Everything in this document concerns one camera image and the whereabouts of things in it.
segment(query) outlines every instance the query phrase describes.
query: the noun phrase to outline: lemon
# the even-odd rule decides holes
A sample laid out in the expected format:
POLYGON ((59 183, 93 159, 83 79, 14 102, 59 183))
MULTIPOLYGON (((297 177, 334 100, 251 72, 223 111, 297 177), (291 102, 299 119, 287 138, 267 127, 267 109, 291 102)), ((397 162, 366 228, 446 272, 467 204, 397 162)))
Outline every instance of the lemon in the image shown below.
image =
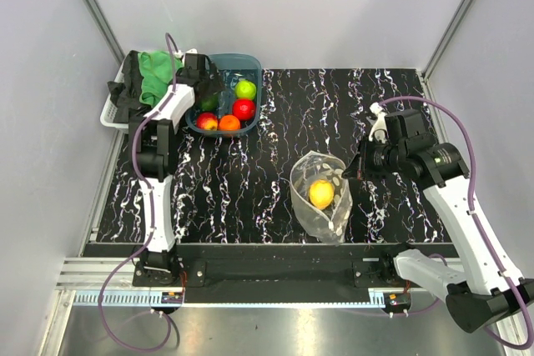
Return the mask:
POLYGON ((315 181, 310 186, 310 202, 319 210, 328 208, 334 200, 334 185, 324 179, 315 181))

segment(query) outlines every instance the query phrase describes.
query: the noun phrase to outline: orange fruit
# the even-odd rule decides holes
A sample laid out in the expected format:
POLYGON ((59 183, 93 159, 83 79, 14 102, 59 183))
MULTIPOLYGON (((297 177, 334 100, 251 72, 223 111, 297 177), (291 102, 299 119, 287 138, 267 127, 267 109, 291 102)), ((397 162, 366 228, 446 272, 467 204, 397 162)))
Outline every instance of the orange fruit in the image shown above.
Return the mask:
POLYGON ((238 118, 232 116, 231 114, 228 116, 224 116, 219 120, 220 131, 235 131, 236 129, 240 128, 241 123, 239 122, 238 118))

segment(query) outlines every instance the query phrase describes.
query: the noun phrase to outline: reflective metal surface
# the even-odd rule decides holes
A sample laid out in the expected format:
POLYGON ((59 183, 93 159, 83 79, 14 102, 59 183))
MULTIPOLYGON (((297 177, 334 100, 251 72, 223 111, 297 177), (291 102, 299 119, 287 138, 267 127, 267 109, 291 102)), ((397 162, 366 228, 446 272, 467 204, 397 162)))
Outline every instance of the reflective metal surface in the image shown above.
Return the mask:
MULTIPOLYGON (((413 296, 414 309, 431 301, 427 293, 413 296)), ((106 316, 122 340, 152 347, 167 331, 165 322, 156 316, 145 315, 120 328, 140 311, 107 308, 106 316)), ((483 332, 460 331, 443 304, 421 316, 392 320, 329 309, 182 308, 171 316, 179 330, 179 340, 173 331, 169 343, 157 355, 504 355, 502 348, 483 332)), ((105 338, 97 308, 74 307, 60 354, 138 353, 121 349, 105 338)))

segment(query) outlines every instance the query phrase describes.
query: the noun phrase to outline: black marble tabletop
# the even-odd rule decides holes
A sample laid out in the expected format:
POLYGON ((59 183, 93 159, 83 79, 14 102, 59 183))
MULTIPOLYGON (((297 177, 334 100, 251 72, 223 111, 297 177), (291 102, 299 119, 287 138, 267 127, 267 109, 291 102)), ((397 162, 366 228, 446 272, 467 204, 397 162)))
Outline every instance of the black marble tabletop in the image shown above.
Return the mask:
MULTIPOLYGON (((290 170, 309 151, 349 163, 370 124, 369 106, 399 95, 423 96, 411 69, 264 70, 261 117, 242 138, 206 138, 183 127, 171 190, 181 243, 317 243, 291 208, 290 170)), ((423 103, 397 103, 430 113, 423 103)), ((97 242, 144 239, 141 191, 123 141, 97 242)), ((417 187, 401 176, 350 185, 347 243, 450 242, 417 187)))

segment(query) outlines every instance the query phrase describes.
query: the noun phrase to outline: plastic bag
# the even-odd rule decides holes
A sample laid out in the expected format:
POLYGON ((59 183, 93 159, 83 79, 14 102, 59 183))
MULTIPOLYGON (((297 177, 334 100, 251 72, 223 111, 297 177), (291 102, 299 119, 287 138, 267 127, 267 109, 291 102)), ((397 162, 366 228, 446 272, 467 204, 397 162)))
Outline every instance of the plastic bag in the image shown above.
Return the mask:
POLYGON ((343 243, 352 209, 349 183, 341 178, 345 164, 338 158, 309 152, 291 169, 291 202, 305 231, 323 243, 343 243), (310 203, 310 185, 324 179, 334 186, 334 201, 323 210, 310 203))

